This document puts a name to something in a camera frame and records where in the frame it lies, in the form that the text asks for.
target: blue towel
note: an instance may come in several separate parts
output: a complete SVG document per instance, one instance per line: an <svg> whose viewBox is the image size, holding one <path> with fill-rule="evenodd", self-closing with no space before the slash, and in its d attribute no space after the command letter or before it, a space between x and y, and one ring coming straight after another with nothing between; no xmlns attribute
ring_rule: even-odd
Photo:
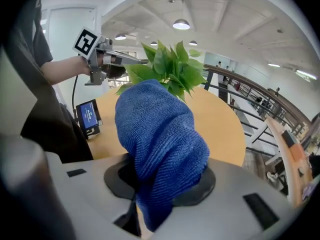
<svg viewBox="0 0 320 240"><path fill-rule="evenodd" d="M115 124L121 145L134 158L137 204L154 232L172 211L173 198L199 182L208 146L195 131L188 106L155 79L120 95Z"/></svg>

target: person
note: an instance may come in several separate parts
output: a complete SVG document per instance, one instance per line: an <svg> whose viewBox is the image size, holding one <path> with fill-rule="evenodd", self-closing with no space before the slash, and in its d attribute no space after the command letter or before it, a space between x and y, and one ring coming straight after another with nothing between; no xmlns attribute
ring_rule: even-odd
<svg viewBox="0 0 320 240"><path fill-rule="evenodd" d="M40 144L44 151L58 154L62 163L92 160L82 131L59 104L52 87L80 74L89 75L90 68L81 56L52 61L40 21L41 0L28 0L4 44L16 72L37 98L20 134Z"/></svg>
<svg viewBox="0 0 320 240"><path fill-rule="evenodd" d="M279 91L280 91L280 88L278 87L278 88L275 90L274 95L278 97L278 95L279 95Z"/></svg>

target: green leaf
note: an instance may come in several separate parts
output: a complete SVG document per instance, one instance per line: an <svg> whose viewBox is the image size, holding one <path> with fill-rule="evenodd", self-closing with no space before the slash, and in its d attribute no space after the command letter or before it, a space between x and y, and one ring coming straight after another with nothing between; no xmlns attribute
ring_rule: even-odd
<svg viewBox="0 0 320 240"><path fill-rule="evenodd" d="M165 82L161 82L160 83L164 88L166 88L167 90L169 89L169 84L165 83Z"/></svg>
<svg viewBox="0 0 320 240"><path fill-rule="evenodd" d="M194 58L190 58L189 59L188 65L191 66L191 67L194 67L194 68L196 68L198 70L203 70L205 68L203 63L197 61Z"/></svg>
<svg viewBox="0 0 320 240"><path fill-rule="evenodd" d="M170 46L170 53L171 53L171 59L175 62L178 60L178 57L174 51L174 49L172 49L172 47Z"/></svg>
<svg viewBox="0 0 320 240"><path fill-rule="evenodd" d="M165 45L158 39L158 49L165 49Z"/></svg>
<svg viewBox="0 0 320 240"><path fill-rule="evenodd" d="M172 74L175 76L179 76L179 61L178 60L176 60L174 62L174 68L172 70Z"/></svg>
<svg viewBox="0 0 320 240"><path fill-rule="evenodd" d="M182 77L180 77L180 82L183 84L184 89L186 92L191 96L190 90L193 91L192 86Z"/></svg>
<svg viewBox="0 0 320 240"><path fill-rule="evenodd" d="M176 44L176 54L179 58L179 60L183 63L187 63L188 60L189 60L189 56L188 56L188 53L186 52L185 48L184 48L184 42L181 41L181 42L178 42Z"/></svg>
<svg viewBox="0 0 320 240"><path fill-rule="evenodd" d="M169 77L171 80L177 82L179 85L181 85L182 87L184 87L184 85L181 83L181 81L173 74L169 74Z"/></svg>
<svg viewBox="0 0 320 240"><path fill-rule="evenodd" d="M155 79L157 79L158 81L162 80L163 79L163 76L161 74L158 74L156 71L155 71L155 68L153 67L152 68L152 71L155 75Z"/></svg>
<svg viewBox="0 0 320 240"><path fill-rule="evenodd" d="M178 97L183 100L184 103L186 103L186 100L185 100L185 92L184 92L184 89L183 88L180 88L180 92L178 94Z"/></svg>
<svg viewBox="0 0 320 240"><path fill-rule="evenodd" d="M148 46L148 45L145 45L144 43L141 43L143 49L144 49L144 52L145 52L145 55L146 57L148 58L148 60L150 62L154 62L154 59L155 59L155 55L156 55L156 49L153 49L152 47Z"/></svg>
<svg viewBox="0 0 320 240"><path fill-rule="evenodd" d="M180 79L178 79L175 75L173 75L173 74L170 74L169 75L169 77L170 77L170 79L172 80L172 81L175 81L175 82L177 82L181 87L183 87L187 92L188 92L188 94L191 96L191 94L190 94L190 88L189 88L189 86L186 84L186 82L184 81L184 80L180 80Z"/></svg>
<svg viewBox="0 0 320 240"><path fill-rule="evenodd" d="M194 57L194 58L201 56L201 52L199 52L199 51L197 51L195 49L190 49L189 53L190 53L190 56Z"/></svg>
<svg viewBox="0 0 320 240"><path fill-rule="evenodd" d="M133 86L132 82L129 83L125 83L123 85L120 86L120 88L116 91L116 95L120 95L122 94L125 90L129 89L131 86Z"/></svg>
<svg viewBox="0 0 320 240"><path fill-rule="evenodd" d="M170 80L168 82L168 85L169 85L169 89L170 89L171 94L173 94L174 96L177 96L180 93L180 86L176 81Z"/></svg>
<svg viewBox="0 0 320 240"><path fill-rule="evenodd" d="M178 75L180 75L181 72L184 70L184 68L187 67L187 66L188 66L188 64L179 62L179 65L178 65Z"/></svg>
<svg viewBox="0 0 320 240"><path fill-rule="evenodd" d="M154 70L161 75L163 75L165 72L172 71L172 60L168 56L166 49L158 48L156 50L153 66L154 66Z"/></svg>
<svg viewBox="0 0 320 240"><path fill-rule="evenodd" d="M169 57L171 57L171 53L170 53L170 50L165 47L165 45L158 39L158 49L165 49L166 50L166 53L168 54Z"/></svg>
<svg viewBox="0 0 320 240"><path fill-rule="evenodd" d="M155 72L147 65L141 64L125 64L126 69L131 82L135 85L144 80L157 79Z"/></svg>
<svg viewBox="0 0 320 240"><path fill-rule="evenodd" d="M192 66L187 66L183 69L183 73L181 74L181 80L182 79L184 79L191 87L198 86L206 82L198 69Z"/></svg>
<svg viewBox="0 0 320 240"><path fill-rule="evenodd" d="M154 65L152 64L152 62L148 61L147 64L145 64L147 67L149 67L150 69L152 69L154 67Z"/></svg>

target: black rubber pad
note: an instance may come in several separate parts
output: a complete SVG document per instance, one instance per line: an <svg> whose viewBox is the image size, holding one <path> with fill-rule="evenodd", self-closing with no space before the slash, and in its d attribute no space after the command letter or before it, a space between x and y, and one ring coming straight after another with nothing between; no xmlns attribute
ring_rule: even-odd
<svg viewBox="0 0 320 240"><path fill-rule="evenodd" d="M69 177L74 177L80 174L84 174L87 171L84 169L76 169L76 170L71 170L71 171L67 171L66 173L68 174Z"/></svg>
<svg viewBox="0 0 320 240"><path fill-rule="evenodd" d="M279 220L278 216L257 193L244 195L243 199L248 204L250 210L264 230L271 227Z"/></svg>

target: orange object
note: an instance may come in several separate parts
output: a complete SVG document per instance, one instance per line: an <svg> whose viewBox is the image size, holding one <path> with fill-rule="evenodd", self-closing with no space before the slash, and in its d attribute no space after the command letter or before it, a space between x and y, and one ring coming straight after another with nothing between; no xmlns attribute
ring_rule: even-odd
<svg viewBox="0 0 320 240"><path fill-rule="evenodd" d="M295 162L306 159L306 154L305 154L305 151L304 151L303 147L301 146L301 144L296 143L296 144L292 145L289 149L291 151L293 160Z"/></svg>

